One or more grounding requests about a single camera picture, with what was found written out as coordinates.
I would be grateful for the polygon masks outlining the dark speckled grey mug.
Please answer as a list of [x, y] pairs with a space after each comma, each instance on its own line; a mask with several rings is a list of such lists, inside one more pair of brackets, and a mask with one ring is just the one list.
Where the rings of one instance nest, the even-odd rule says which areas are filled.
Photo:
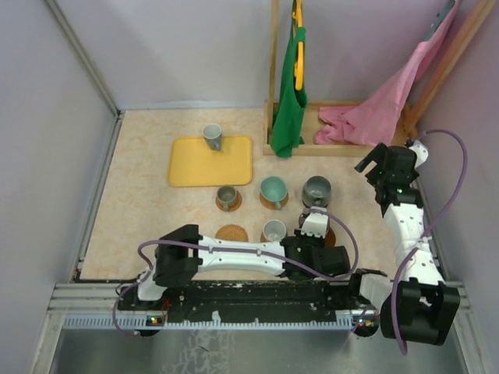
[[327, 208], [331, 201], [331, 183], [323, 176], [309, 178], [302, 188], [302, 202], [307, 208]]

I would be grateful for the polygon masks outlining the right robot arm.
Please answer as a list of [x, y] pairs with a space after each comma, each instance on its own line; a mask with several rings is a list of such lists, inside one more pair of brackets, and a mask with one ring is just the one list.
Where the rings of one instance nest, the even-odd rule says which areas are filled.
[[383, 336], [402, 349], [409, 342], [442, 345], [460, 306], [458, 290], [446, 285], [437, 268], [424, 227], [423, 198], [412, 187], [419, 176], [416, 169], [427, 158], [419, 141], [408, 146], [379, 143], [355, 167], [362, 172], [374, 165], [366, 180], [393, 238], [398, 269], [392, 280], [363, 271], [348, 289], [349, 301], [360, 309], [371, 304], [379, 312]]

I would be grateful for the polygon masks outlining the pink mug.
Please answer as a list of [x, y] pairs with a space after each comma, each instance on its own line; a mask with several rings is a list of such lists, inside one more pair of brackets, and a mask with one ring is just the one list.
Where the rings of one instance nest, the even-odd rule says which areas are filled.
[[285, 224], [280, 220], [270, 220], [264, 225], [260, 240], [262, 242], [279, 242], [286, 236]]

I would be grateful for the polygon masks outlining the large woven rattan coaster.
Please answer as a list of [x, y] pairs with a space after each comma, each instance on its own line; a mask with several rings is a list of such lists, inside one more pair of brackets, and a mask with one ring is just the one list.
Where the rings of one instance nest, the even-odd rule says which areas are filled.
[[236, 224], [227, 224], [221, 227], [215, 234], [215, 238], [232, 241], [232, 242], [248, 242], [249, 236], [246, 230]]

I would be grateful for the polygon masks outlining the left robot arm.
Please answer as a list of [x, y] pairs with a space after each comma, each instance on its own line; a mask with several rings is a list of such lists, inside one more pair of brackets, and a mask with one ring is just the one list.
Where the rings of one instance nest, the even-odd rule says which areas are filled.
[[283, 222], [270, 220], [261, 242], [213, 238], [201, 235], [196, 224], [184, 225], [151, 242], [154, 259], [146, 261], [134, 298], [153, 309], [167, 289], [185, 287], [195, 275], [213, 271], [257, 272], [291, 281], [345, 279], [352, 273], [346, 248], [326, 245], [331, 218], [324, 209], [305, 213], [293, 235]]

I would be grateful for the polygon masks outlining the teal mug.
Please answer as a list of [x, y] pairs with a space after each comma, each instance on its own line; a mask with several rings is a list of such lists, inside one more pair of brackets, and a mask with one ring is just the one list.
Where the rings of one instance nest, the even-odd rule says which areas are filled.
[[285, 182], [277, 176], [267, 177], [260, 183], [260, 192], [266, 192], [270, 190], [288, 192]]

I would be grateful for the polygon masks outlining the light wooden coaster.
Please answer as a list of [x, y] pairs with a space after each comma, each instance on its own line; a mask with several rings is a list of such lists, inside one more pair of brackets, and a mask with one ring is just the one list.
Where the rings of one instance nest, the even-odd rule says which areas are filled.
[[216, 206], [219, 210], [221, 211], [224, 211], [224, 212], [234, 212], [236, 211], [238, 208], [241, 207], [242, 205], [242, 195], [239, 191], [236, 192], [236, 200], [235, 202], [232, 204], [232, 205], [229, 205], [227, 209], [224, 208], [223, 204], [221, 203], [221, 201], [219, 200], [219, 198], [216, 198], [215, 199], [215, 203], [216, 203]]

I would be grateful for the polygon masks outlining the small olive mug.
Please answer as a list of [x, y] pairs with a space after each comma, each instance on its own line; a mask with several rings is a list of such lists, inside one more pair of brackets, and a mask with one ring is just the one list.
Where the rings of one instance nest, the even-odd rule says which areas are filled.
[[236, 189], [230, 185], [224, 185], [217, 190], [216, 198], [219, 198], [224, 208], [227, 209], [236, 200]]

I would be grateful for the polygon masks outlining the large brown wooden coaster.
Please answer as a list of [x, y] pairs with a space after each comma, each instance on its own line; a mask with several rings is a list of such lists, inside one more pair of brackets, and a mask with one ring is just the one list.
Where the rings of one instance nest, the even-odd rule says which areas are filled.
[[336, 245], [336, 234], [332, 228], [329, 228], [324, 239], [325, 248], [333, 248]]

